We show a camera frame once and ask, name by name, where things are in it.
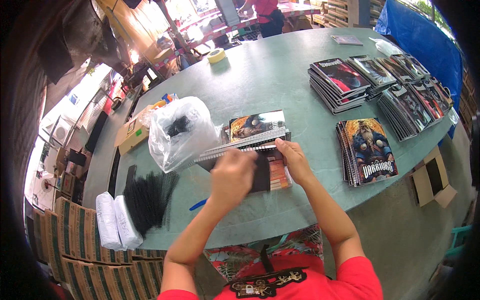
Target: embroidered patch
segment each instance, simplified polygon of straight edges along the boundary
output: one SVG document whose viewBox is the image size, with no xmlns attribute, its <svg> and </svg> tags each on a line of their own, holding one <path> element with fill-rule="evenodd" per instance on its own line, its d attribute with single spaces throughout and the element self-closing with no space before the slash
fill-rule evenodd
<svg viewBox="0 0 480 300">
<path fill-rule="evenodd" d="M 296 267 L 265 275 L 241 278 L 229 283 L 230 290 L 235 293 L 237 299 L 275 297 L 277 288 L 282 288 L 292 282 L 299 283 L 307 279 L 307 274 L 303 271 L 305 268 Z"/>
</svg>

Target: floral print fabric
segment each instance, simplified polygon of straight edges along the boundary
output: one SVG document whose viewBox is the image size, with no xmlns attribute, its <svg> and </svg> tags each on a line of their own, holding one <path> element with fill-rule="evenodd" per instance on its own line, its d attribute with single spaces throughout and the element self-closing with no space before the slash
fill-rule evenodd
<svg viewBox="0 0 480 300">
<path fill-rule="evenodd" d="M 226 281 L 232 281 L 260 262 L 260 253 L 248 245 L 205 249 L 204 255 Z M 267 249 L 267 257 L 311 254 L 323 260 L 323 252 L 322 234 L 318 224 L 315 224 L 286 235 L 278 245 Z"/>
</svg>

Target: red shirt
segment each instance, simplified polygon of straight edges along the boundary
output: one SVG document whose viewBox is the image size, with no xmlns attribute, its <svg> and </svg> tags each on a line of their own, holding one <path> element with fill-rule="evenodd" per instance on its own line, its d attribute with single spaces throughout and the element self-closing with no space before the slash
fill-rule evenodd
<svg viewBox="0 0 480 300">
<path fill-rule="evenodd" d="M 274 10 L 276 10 L 278 7 L 276 6 L 278 4 L 278 0 L 254 0 L 253 5 L 255 5 L 255 11 L 257 12 L 257 17 L 258 17 L 258 23 L 268 23 L 270 20 L 268 20 L 265 17 L 260 17 L 258 16 L 259 14 L 264 14 L 264 15 L 269 15 L 271 14 Z"/>
<path fill-rule="evenodd" d="M 287 269 L 287 275 L 278 276 L 282 282 L 272 284 L 275 289 L 274 299 L 321 299 L 321 300 L 382 300 L 382 287 L 378 280 L 372 263 L 365 257 L 357 256 L 345 261 L 336 272 L 336 280 L 331 280 L 325 276 L 324 264 L 322 260 L 313 255 L 295 254 L 287 256 L 274 257 L 270 260 L 275 270 Z M 294 272 L 288 272 L 290 268 L 296 268 Z M 256 263 L 248 269 L 244 276 L 263 274 L 265 269 L 262 263 Z M 223 288 L 221 293 L 215 297 L 215 300 L 233 300 L 237 298 L 237 292 L 231 285 Z M 266 292 L 272 293 L 272 289 L 266 289 Z M 251 294 L 249 299 L 259 299 L 260 295 Z M 157 300 L 198 300 L 198 296 L 179 289 L 168 290 L 161 293 Z"/>
</svg>

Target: blue pen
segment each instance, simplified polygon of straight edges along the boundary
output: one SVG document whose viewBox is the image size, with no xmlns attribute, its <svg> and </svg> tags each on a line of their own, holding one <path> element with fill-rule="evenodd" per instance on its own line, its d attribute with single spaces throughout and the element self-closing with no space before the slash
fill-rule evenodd
<svg viewBox="0 0 480 300">
<path fill-rule="evenodd" d="M 188 210 L 197 209 L 197 208 L 199 208 L 200 206 L 205 205 L 205 203 L 207 203 L 207 199 L 201 200 L 200 202 L 198 202 L 198 203 L 195 204 L 194 206 L 190 207 Z"/>
</svg>

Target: plastic chair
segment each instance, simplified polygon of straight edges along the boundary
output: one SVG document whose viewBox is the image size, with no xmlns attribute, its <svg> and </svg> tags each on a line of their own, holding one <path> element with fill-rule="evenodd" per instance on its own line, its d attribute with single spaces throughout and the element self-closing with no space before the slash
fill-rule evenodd
<svg viewBox="0 0 480 300">
<path fill-rule="evenodd" d="M 452 256 L 459 254 L 462 249 L 463 249 L 463 244 L 456 246 L 455 243 L 457 238 L 458 239 L 463 239 L 466 235 L 468 235 L 472 230 L 472 225 L 468 226 L 463 226 L 463 227 L 455 227 L 452 229 L 452 234 L 453 234 L 453 241 L 452 241 L 452 246 L 447 250 L 445 253 L 445 256 Z"/>
</svg>

